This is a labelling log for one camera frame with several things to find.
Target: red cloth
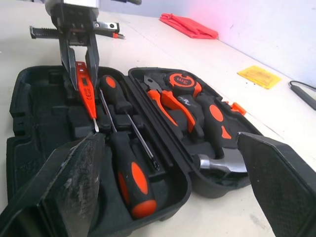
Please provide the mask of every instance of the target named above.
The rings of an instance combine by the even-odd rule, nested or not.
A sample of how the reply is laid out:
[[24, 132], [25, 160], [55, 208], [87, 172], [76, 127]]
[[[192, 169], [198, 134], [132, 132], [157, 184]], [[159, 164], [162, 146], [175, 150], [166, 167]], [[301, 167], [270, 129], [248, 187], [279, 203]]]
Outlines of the red cloth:
[[195, 39], [216, 39], [218, 33], [210, 28], [201, 25], [200, 23], [181, 16], [164, 13], [160, 17], [160, 21], [172, 26], [178, 31]]

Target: hammer head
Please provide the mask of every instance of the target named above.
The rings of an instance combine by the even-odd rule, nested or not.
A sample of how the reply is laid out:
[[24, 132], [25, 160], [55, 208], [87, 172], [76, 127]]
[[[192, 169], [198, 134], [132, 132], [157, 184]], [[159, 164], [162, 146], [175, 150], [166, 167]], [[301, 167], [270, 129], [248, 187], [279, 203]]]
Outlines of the hammer head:
[[242, 155], [237, 149], [223, 148], [224, 157], [213, 159], [204, 154], [195, 155], [200, 170], [219, 171], [228, 175], [230, 173], [247, 173]]

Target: orange pliers handle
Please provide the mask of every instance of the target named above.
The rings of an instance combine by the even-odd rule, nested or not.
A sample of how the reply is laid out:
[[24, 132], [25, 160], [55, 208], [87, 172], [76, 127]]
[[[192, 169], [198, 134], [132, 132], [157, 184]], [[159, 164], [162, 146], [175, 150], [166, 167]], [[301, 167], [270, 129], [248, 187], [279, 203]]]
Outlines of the orange pliers handle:
[[173, 96], [172, 91], [163, 90], [161, 93], [161, 102], [166, 107], [172, 110], [181, 110], [185, 114], [188, 119], [188, 131], [191, 133], [196, 121], [190, 111]]
[[158, 105], [159, 109], [163, 112], [163, 114], [175, 125], [178, 126], [177, 122], [173, 120], [173, 118], [168, 114], [168, 112], [164, 109], [164, 107], [161, 104], [161, 95], [158, 91], [156, 90], [150, 90], [147, 92], [149, 97], [156, 102]]

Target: robotic claw finger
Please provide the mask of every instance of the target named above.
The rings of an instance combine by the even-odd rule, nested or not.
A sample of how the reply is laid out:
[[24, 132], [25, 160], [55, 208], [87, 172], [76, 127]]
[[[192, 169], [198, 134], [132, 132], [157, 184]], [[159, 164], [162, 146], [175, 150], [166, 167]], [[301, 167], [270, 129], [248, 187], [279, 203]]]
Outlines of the robotic claw finger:
[[[141, 0], [117, 0], [140, 5]], [[60, 54], [74, 89], [78, 90], [76, 57], [70, 46], [86, 46], [85, 60], [92, 85], [96, 86], [99, 53], [95, 35], [118, 33], [118, 23], [98, 22], [100, 0], [46, 0], [45, 8], [56, 29], [30, 27], [31, 37], [59, 39]]]

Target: voltage tester screwdriver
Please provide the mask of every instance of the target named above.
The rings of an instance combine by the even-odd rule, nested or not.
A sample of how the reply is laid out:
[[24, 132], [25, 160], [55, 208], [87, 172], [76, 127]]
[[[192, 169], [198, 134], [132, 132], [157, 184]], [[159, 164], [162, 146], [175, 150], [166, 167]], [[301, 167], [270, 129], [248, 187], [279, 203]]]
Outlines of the voltage tester screwdriver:
[[114, 132], [111, 134], [111, 142], [116, 153], [118, 183], [123, 199], [134, 218], [139, 219], [149, 216], [154, 213], [157, 207], [149, 179], [130, 147], [127, 132], [120, 132], [115, 128], [103, 92], [101, 89], [99, 91], [102, 104], [110, 118]]
[[104, 92], [107, 100], [111, 104], [115, 105], [116, 113], [118, 113], [118, 114], [126, 114], [128, 116], [128, 118], [129, 118], [129, 120], [130, 120], [130, 122], [132, 124], [132, 127], [133, 127], [138, 139], [142, 143], [143, 148], [146, 151], [149, 159], [151, 160], [151, 162], [154, 165], [155, 169], [159, 170], [158, 162], [155, 160], [153, 153], [151, 152], [151, 150], [147, 146], [143, 136], [140, 134], [137, 126], [135, 125], [134, 121], [132, 120], [132, 118], [129, 115], [132, 112], [132, 110], [133, 110], [133, 106], [132, 106], [131, 103], [129, 103], [126, 100], [126, 98], [124, 96], [124, 93], [122, 91], [122, 88], [119, 85], [119, 83], [112, 76], [105, 75], [100, 80], [100, 88]]
[[93, 120], [95, 131], [99, 132], [99, 127], [96, 121], [97, 113], [94, 101], [94, 88], [85, 63], [76, 62], [76, 71], [78, 80], [78, 92], [83, 100], [89, 117]]

